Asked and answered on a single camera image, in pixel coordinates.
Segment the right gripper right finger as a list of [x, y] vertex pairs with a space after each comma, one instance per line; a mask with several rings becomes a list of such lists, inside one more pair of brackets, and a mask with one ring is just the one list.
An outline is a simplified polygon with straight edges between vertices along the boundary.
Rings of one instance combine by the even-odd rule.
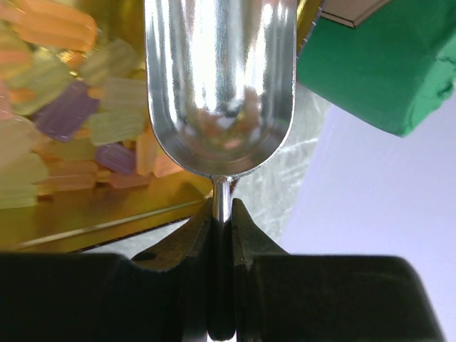
[[430, 300], [403, 258], [292, 255], [232, 204], [239, 341], [443, 341]]

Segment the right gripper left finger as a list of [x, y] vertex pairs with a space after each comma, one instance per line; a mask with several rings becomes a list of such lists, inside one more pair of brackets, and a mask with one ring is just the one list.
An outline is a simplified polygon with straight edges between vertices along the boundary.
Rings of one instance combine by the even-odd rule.
[[1, 254], [3, 341], [205, 341], [211, 202], [152, 250]]

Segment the tin of pastel candies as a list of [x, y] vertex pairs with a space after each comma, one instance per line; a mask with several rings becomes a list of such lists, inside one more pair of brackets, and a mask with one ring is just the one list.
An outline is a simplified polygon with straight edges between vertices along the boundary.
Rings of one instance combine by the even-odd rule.
[[[150, 121], [146, 1], [1, 3], [1, 248], [72, 250], [191, 215], [211, 180]], [[320, 1], [296, 2], [296, 53]], [[232, 182], [267, 177], [276, 156]]]

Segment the metal candy scoop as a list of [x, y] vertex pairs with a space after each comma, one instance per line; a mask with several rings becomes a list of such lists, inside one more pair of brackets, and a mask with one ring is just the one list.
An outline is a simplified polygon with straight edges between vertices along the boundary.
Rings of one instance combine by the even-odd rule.
[[146, 1], [150, 121], [165, 153], [212, 181], [226, 225], [231, 183], [284, 144], [296, 91], [295, 1]]

